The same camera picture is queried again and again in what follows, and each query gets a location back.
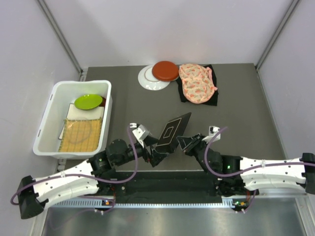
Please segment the yellow woven square plate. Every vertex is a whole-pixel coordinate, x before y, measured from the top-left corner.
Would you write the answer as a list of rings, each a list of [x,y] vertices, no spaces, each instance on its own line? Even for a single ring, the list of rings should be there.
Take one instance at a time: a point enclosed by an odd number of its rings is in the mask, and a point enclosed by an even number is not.
[[[92,152],[99,145],[102,118],[64,121],[58,152]]]

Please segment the red round plate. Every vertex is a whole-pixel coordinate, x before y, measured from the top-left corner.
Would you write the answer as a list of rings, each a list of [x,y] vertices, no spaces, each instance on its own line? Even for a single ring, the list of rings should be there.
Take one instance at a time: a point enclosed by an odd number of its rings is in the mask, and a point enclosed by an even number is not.
[[[101,107],[105,107],[106,105],[106,98],[102,97],[102,103],[100,104]]]

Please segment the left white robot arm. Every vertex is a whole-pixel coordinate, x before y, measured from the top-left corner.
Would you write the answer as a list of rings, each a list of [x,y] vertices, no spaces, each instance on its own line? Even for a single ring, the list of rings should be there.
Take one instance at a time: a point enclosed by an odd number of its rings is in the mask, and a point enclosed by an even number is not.
[[[168,155],[151,136],[132,145],[116,139],[104,151],[63,173],[44,178],[24,177],[17,194],[20,216],[33,218],[59,202],[82,195],[107,195],[118,183],[114,179],[116,166],[142,157],[155,167]]]

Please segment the white round rimmed plate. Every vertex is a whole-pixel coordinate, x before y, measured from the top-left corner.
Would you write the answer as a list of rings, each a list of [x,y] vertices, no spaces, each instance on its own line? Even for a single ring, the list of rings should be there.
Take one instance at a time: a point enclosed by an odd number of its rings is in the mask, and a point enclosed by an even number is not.
[[[140,70],[138,73],[138,82],[141,87],[151,91],[158,91],[166,88],[170,82],[164,82],[154,77],[153,65],[148,65]]]

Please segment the green plate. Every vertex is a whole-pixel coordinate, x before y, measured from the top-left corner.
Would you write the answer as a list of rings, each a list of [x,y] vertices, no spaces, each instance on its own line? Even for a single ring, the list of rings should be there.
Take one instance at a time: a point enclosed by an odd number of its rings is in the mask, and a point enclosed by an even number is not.
[[[103,97],[98,94],[85,94],[74,101],[74,105],[80,110],[91,110],[103,103]]]

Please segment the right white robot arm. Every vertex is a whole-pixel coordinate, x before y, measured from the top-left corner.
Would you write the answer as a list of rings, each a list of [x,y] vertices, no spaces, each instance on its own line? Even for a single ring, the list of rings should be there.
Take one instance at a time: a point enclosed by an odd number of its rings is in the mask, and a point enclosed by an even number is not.
[[[177,138],[185,155],[193,156],[202,169],[214,177],[214,186],[221,195],[241,195],[246,191],[268,188],[290,188],[315,193],[315,156],[303,153],[300,158],[258,160],[242,156],[223,155],[210,148],[221,132],[208,136]]]

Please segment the black square plate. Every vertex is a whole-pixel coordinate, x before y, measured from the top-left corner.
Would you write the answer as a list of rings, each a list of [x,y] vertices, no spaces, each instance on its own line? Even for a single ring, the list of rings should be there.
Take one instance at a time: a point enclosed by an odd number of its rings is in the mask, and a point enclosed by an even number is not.
[[[183,136],[189,122],[191,112],[170,120],[164,127],[159,141],[155,147],[160,153],[174,153],[177,146],[178,136]]]

